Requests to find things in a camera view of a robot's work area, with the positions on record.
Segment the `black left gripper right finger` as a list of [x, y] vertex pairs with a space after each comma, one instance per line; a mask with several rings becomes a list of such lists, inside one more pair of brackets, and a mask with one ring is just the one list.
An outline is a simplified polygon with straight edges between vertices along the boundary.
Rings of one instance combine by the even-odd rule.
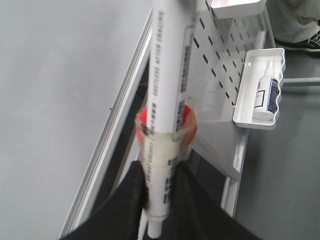
[[258, 240], [230, 217], [200, 185], [186, 163], [178, 165], [161, 240]]

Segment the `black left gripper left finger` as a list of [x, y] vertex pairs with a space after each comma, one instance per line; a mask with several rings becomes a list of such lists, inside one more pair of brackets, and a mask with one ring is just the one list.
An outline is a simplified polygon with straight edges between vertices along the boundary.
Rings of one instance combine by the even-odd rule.
[[146, 201], [145, 174], [140, 161], [131, 162], [115, 192], [63, 240], [136, 240]]

